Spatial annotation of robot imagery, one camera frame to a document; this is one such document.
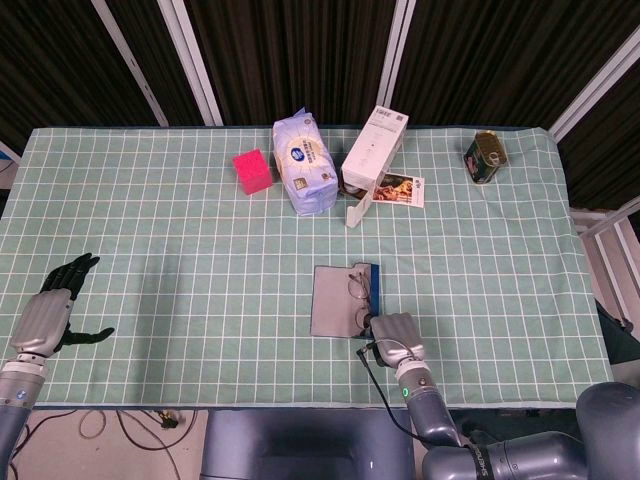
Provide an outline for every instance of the green can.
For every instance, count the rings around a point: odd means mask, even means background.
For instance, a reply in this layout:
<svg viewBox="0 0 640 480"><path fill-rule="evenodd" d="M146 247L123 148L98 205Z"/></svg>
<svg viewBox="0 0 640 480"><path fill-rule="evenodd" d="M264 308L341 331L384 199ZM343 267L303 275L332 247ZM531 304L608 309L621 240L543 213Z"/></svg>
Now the green can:
<svg viewBox="0 0 640 480"><path fill-rule="evenodd" d="M464 155L464 163L475 183L488 183L498 169L507 163L507 154L496 132L476 133L473 143Z"/></svg>

